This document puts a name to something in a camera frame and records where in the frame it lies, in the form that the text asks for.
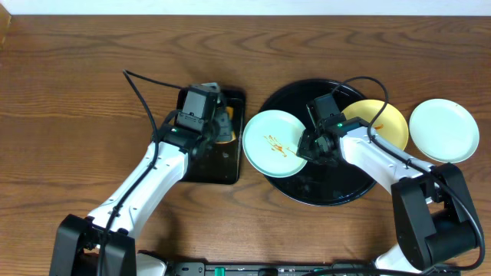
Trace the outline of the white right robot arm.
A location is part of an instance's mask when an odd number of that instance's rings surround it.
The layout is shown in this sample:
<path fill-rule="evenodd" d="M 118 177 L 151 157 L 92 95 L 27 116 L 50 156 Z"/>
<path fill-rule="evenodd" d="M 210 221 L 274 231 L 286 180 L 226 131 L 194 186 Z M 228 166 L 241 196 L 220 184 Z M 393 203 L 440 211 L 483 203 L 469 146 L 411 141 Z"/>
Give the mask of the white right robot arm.
<path fill-rule="evenodd" d="M 483 263 L 485 241 L 461 170 L 452 163 L 435 166 L 397 148 L 371 123 L 343 114 L 324 118 L 305 130 L 297 155 L 309 162 L 343 162 L 359 168 L 392 197 L 397 244 L 376 260 L 385 271 L 415 272 L 445 267 L 474 248 Z"/>

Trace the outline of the orange sponge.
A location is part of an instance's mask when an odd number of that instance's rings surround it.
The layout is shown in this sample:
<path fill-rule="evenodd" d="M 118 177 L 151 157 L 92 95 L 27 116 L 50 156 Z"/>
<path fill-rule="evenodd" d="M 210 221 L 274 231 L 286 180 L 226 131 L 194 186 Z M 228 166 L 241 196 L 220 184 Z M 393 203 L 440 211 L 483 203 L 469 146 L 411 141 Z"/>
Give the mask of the orange sponge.
<path fill-rule="evenodd" d="M 219 124 L 219 134 L 216 138 L 216 143 L 224 144 L 230 143 L 236 139 L 235 132 L 232 125 L 233 108 L 224 107 L 219 111 L 219 114 L 215 117 L 216 122 Z"/>

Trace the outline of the yellow plate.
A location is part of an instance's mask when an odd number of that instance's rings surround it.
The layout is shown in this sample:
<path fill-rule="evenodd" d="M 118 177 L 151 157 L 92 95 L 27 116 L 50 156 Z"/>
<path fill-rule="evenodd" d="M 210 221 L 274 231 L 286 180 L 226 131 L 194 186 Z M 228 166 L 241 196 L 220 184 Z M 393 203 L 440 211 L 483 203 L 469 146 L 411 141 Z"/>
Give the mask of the yellow plate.
<path fill-rule="evenodd" d="M 345 107 L 342 113 L 347 119 L 360 117 L 370 123 L 383 104 L 381 100 L 360 100 Z M 407 121 L 394 106 L 388 104 L 385 107 L 382 114 L 375 120 L 373 129 L 400 150 L 406 148 L 409 140 Z"/>

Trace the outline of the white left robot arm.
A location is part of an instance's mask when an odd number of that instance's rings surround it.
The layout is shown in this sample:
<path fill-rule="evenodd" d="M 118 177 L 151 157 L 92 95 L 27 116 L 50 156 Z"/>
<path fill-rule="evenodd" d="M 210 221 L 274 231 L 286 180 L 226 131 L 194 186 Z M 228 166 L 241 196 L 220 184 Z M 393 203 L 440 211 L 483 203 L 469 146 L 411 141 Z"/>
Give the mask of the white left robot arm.
<path fill-rule="evenodd" d="M 135 241 L 166 193 L 200 149 L 240 138 L 243 117 L 217 110 L 208 117 L 172 111 L 153 128 L 153 142 L 137 168 L 88 217 L 68 215 L 59 225 L 52 275 L 163 275 L 165 261 L 138 253 Z"/>

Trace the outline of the light green plate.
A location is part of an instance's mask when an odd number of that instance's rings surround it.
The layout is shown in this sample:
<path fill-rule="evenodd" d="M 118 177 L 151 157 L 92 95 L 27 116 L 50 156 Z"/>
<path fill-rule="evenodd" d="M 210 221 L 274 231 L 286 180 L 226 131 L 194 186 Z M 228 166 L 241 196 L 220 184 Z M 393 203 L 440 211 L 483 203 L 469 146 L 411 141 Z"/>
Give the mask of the light green plate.
<path fill-rule="evenodd" d="M 469 159 L 479 145 L 479 127 L 471 113 L 446 99 L 419 104 L 409 121 L 410 136 L 425 156 L 441 163 Z"/>
<path fill-rule="evenodd" d="M 266 176 L 293 176 L 307 164 L 305 159 L 297 156 L 304 130 L 304 124 L 290 113 L 282 110 L 262 111 L 245 126 L 242 135 L 245 156 L 255 169 Z"/>

